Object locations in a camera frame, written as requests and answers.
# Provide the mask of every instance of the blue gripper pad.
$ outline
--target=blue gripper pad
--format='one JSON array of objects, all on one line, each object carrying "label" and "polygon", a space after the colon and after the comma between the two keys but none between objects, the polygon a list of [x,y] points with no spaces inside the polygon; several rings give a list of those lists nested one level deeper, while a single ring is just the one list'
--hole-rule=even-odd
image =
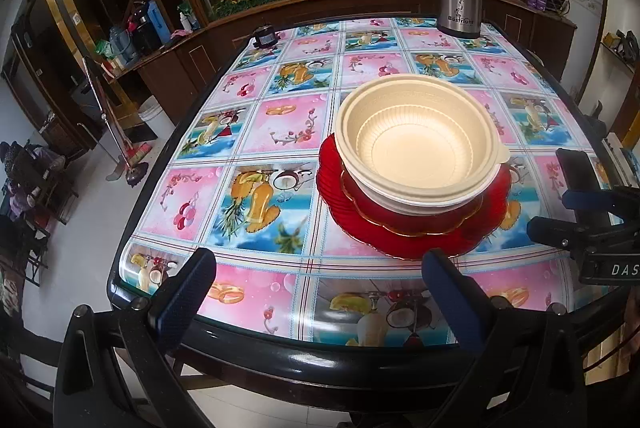
[{"label": "blue gripper pad", "polygon": [[440,249],[422,258],[422,279],[460,346],[481,354],[495,311],[484,291],[473,278],[463,276]]},{"label": "blue gripper pad", "polygon": [[215,255],[198,248],[178,274],[169,277],[153,295],[147,321],[161,354],[180,345],[215,279]]}]

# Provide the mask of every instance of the patterned tablecloth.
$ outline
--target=patterned tablecloth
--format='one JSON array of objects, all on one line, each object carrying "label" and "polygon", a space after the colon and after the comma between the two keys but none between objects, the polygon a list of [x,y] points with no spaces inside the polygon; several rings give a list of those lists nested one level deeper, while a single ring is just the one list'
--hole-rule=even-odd
[{"label": "patterned tablecloth", "polygon": [[460,271],[490,296],[536,310],[551,302],[573,310],[606,292],[580,286],[566,252],[526,234],[535,215],[574,220],[560,200],[558,147],[587,151],[606,186],[575,119],[492,26],[483,24],[479,39],[462,40],[417,18],[303,26],[280,32],[270,50],[249,45],[239,54],[182,138],[121,253],[121,285],[153,293],[206,246],[218,274],[202,321],[326,344],[401,346],[410,335],[425,345],[452,342],[419,262],[348,237],[316,191],[318,149],[345,95],[398,72],[460,84],[489,111],[512,153],[507,217],[456,259]]}]

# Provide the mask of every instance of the bowl rim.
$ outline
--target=bowl rim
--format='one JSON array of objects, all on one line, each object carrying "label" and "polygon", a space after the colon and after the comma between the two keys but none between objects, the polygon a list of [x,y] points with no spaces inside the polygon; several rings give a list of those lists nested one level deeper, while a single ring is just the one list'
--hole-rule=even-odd
[{"label": "bowl rim", "polygon": [[[455,93],[468,104],[470,110],[475,111],[479,121],[484,125],[482,128],[489,148],[484,152],[479,168],[470,176],[455,184],[439,188],[417,188],[386,179],[375,173],[360,160],[354,147],[347,140],[347,125],[354,105],[373,91],[385,88],[385,85],[403,83],[418,86],[424,86],[425,84],[438,85],[444,90]],[[478,100],[466,90],[457,87],[451,82],[424,74],[392,74],[381,79],[372,80],[356,88],[345,98],[338,110],[335,125],[335,142],[342,161],[353,177],[360,180],[371,190],[379,191],[387,198],[413,205],[445,206],[460,202],[466,199],[469,193],[475,192],[479,186],[485,185],[486,179],[495,174],[495,166],[506,162],[510,157],[508,148],[500,141],[491,116]]]}]

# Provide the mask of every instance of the bowl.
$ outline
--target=bowl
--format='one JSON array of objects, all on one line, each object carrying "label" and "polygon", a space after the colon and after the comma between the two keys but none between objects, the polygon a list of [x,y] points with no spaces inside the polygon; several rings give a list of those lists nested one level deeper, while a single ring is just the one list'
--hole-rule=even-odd
[{"label": "bowl", "polygon": [[405,215],[463,206],[510,157],[475,98],[420,74],[393,74],[354,90],[338,111],[335,141],[363,193]]}]

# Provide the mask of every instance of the trash can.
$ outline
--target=trash can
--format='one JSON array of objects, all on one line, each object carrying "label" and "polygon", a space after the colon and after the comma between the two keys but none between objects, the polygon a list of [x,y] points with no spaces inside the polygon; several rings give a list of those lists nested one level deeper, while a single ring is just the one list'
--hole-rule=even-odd
[{"label": "trash can", "polygon": [[140,105],[138,115],[160,139],[169,139],[174,132],[174,124],[154,96]]}]

